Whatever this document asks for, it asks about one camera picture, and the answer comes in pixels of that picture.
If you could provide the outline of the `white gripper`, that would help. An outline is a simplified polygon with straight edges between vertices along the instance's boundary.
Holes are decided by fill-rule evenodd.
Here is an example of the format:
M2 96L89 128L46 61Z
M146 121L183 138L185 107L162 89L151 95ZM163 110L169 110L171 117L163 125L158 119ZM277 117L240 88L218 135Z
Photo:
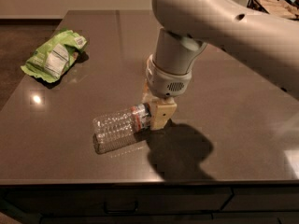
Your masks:
M159 98L176 97L183 94L191 81L192 73L173 75L159 68L150 55L146 64L146 80L142 91L142 103L150 103L152 94ZM173 98L158 99L150 104L150 128L161 130L172 118L177 109Z

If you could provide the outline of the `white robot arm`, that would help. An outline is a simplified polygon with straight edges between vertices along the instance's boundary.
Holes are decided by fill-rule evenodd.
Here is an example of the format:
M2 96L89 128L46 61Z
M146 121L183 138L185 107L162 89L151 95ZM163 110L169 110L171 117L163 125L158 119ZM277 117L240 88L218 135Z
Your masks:
M289 95L299 95L299 23L242 7L232 0L152 0L162 25L146 65L150 127L173 116L192 66L211 44L255 70Z

